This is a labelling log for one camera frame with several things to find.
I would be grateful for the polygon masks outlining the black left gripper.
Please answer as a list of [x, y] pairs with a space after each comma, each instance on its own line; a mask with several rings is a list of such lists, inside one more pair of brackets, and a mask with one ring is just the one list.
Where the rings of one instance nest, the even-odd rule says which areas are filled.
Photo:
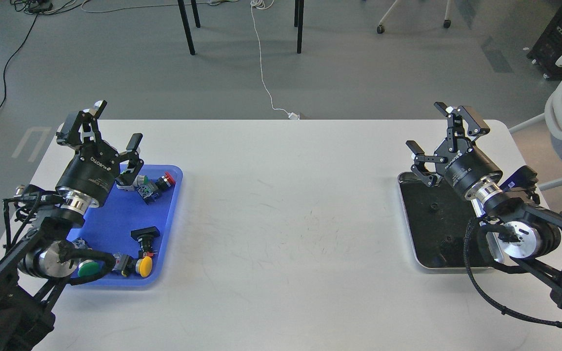
[[[94, 208], [105, 204], [114, 182], [118, 186], [132, 186], [143, 166], [138, 150], [142, 133], [132, 134], [126, 151], [119, 154], [103, 141], [98, 118], [106, 106], [107, 101], [99, 100], [90, 109], [70, 113], [60, 131], [56, 132], [58, 145], [75, 151], [56, 184], [56, 191], [61, 194], [69, 190], [83, 193], [93, 199], [91, 207]], [[125, 161], [127, 167], [118, 175], [116, 166]]]

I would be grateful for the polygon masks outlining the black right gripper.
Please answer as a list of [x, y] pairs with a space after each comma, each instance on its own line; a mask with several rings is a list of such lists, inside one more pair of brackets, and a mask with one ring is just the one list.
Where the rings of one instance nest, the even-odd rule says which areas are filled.
[[[413, 153], [412, 172], [428, 187], [435, 187], [446, 180], [455, 193], [466, 200], [470, 189], [482, 178], [493, 182], [502, 178], [502, 170], [478, 148], [476, 140], [489, 134], [490, 127], [480, 114], [470, 106], [447, 106], [435, 102], [435, 108], [446, 117], [446, 138], [435, 149], [432, 156], [414, 140], [406, 142]], [[425, 164], [435, 163], [435, 172], [430, 172]]]

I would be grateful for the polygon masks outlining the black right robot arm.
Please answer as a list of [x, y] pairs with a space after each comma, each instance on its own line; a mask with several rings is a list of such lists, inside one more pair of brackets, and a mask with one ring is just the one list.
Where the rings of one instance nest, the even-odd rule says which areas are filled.
[[446, 136], [430, 156], [415, 141], [406, 142], [413, 154], [411, 170], [424, 185], [436, 187], [444, 181], [462, 200], [476, 205], [462, 245], [471, 283], [503, 315], [562, 328], [561, 321], [534, 318], [491, 298], [475, 280], [469, 258], [475, 236], [484, 265], [508, 274], [530, 273], [549, 286], [551, 300], [562, 309], [562, 213], [540, 205], [537, 173], [529, 166], [498, 184], [502, 170], [477, 147], [478, 138], [490, 133], [477, 111], [443, 102], [434, 106], [447, 120]]

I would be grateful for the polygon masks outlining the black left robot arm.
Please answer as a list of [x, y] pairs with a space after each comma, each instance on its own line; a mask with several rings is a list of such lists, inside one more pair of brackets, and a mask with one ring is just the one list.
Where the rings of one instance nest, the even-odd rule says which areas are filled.
[[109, 253], [67, 240], [89, 208], [102, 207], [114, 184], [130, 186], [143, 166], [142, 134], [118, 153], [102, 139], [98, 120], [107, 102], [71, 113], [56, 133], [74, 150], [53, 191], [29, 185], [3, 200], [5, 254], [0, 260], [0, 351], [29, 351], [53, 331], [53, 307], [66, 285], [94, 282], [115, 265]]

